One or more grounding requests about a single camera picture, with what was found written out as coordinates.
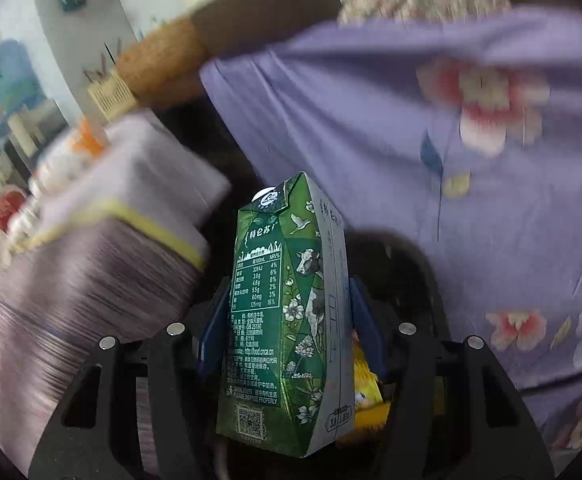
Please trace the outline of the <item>orange white drink bottle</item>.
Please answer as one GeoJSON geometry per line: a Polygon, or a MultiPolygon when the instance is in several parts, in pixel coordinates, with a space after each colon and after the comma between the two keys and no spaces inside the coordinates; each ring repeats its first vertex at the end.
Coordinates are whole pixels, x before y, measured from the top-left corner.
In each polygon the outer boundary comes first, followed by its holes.
{"type": "Polygon", "coordinates": [[[76,181],[108,149],[108,135],[97,122],[83,117],[44,150],[33,172],[30,189],[58,194],[76,181]]]}

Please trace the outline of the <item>blue water jug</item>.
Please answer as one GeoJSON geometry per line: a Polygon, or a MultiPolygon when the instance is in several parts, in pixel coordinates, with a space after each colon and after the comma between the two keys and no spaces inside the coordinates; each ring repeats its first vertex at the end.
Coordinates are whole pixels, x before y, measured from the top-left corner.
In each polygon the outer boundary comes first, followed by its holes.
{"type": "Polygon", "coordinates": [[[32,110],[45,99],[24,44],[13,39],[0,42],[0,138],[9,133],[12,114],[24,106],[32,110]]]}

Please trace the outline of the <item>water dispenser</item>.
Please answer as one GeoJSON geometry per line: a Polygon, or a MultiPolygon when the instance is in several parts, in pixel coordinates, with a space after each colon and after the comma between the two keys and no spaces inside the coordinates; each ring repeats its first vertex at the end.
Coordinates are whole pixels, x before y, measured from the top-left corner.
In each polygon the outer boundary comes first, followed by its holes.
{"type": "Polygon", "coordinates": [[[68,123],[56,102],[44,100],[30,110],[23,105],[6,122],[8,139],[15,153],[28,172],[36,168],[38,157],[44,149],[64,130],[68,123]]]}

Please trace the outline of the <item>brown white rice cooker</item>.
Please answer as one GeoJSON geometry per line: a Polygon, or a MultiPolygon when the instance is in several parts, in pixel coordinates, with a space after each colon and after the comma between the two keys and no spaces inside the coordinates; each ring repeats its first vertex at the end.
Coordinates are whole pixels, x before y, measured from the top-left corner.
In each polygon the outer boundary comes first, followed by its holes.
{"type": "Polygon", "coordinates": [[[341,0],[184,0],[184,7],[210,55],[225,56],[332,21],[341,0]]]}

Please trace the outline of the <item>purple floral cloth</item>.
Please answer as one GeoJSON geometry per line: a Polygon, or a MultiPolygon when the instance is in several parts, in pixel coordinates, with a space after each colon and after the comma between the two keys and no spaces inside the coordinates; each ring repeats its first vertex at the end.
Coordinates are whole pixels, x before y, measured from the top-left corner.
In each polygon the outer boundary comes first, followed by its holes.
{"type": "Polygon", "coordinates": [[[304,171],[415,244],[451,335],[489,343],[555,458],[582,449],[582,12],[329,23],[201,80],[266,185],[304,171]]]}

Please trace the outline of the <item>yellow snack wrapper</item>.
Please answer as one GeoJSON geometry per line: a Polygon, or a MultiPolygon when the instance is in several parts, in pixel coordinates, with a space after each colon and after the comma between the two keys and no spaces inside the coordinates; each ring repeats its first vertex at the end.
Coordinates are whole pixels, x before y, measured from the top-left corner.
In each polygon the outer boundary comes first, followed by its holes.
{"type": "Polygon", "coordinates": [[[370,370],[361,345],[354,341],[354,401],[355,401],[355,431],[383,429],[391,404],[383,399],[379,379],[370,370]]]}

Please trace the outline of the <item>green milk carton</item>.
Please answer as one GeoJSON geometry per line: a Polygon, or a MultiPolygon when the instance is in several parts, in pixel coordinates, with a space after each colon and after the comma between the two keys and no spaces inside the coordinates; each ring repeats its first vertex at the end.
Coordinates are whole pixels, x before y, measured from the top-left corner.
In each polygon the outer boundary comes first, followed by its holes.
{"type": "Polygon", "coordinates": [[[344,220],[304,172],[238,212],[218,434],[304,458],[354,426],[344,220]]]}

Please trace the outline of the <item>beige chopstick holder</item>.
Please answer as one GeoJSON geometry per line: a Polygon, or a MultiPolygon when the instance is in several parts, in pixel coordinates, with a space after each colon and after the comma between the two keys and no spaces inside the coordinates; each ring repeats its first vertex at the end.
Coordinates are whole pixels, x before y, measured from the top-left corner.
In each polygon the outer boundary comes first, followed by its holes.
{"type": "Polygon", "coordinates": [[[97,79],[87,91],[108,122],[114,122],[138,107],[136,97],[117,70],[97,79]]]}

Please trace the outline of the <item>striped purple tablecloth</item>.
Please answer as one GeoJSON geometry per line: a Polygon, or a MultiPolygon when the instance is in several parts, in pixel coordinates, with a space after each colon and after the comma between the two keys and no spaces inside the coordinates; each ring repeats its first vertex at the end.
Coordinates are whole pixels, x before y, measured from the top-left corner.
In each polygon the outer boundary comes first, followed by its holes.
{"type": "Polygon", "coordinates": [[[0,450],[28,471],[56,404],[104,336],[153,336],[184,312],[228,180],[150,112],[108,126],[106,153],[0,270],[0,450]]]}

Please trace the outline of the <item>woven pattern basin sink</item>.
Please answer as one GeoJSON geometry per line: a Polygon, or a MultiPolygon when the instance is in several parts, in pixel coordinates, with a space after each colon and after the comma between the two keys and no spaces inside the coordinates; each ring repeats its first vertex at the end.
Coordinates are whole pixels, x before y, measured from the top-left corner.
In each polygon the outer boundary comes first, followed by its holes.
{"type": "Polygon", "coordinates": [[[199,72],[209,58],[193,22],[182,16],[123,50],[116,72],[141,107],[169,110],[204,94],[199,72]]]}

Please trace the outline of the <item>black trash bin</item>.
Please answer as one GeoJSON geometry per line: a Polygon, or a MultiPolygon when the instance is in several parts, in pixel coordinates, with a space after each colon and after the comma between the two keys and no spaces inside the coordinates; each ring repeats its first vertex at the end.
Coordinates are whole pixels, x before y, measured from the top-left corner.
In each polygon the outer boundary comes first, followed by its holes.
{"type": "Polygon", "coordinates": [[[448,327],[428,260],[387,232],[346,234],[354,329],[391,400],[387,418],[304,458],[216,441],[219,479],[437,479],[434,408],[448,327]]]}

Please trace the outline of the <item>white tissue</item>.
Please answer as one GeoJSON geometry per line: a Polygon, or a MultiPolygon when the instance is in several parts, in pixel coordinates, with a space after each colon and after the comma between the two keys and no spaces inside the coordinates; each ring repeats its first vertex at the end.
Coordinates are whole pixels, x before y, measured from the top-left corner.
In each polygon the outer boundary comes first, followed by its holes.
{"type": "Polygon", "coordinates": [[[0,230],[0,269],[10,266],[13,249],[36,233],[39,222],[39,200],[27,195],[26,202],[9,220],[8,230],[0,230]]]}

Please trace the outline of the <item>red foam fruit net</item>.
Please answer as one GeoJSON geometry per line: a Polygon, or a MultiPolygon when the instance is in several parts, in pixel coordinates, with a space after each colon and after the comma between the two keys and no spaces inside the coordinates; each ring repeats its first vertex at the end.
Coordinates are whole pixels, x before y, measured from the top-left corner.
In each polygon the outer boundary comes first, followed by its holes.
{"type": "Polygon", "coordinates": [[[6,232],[11,217],[26,202],[27,194],[18,186],[6,186],[0,193],[0,230],[6,232]]]}

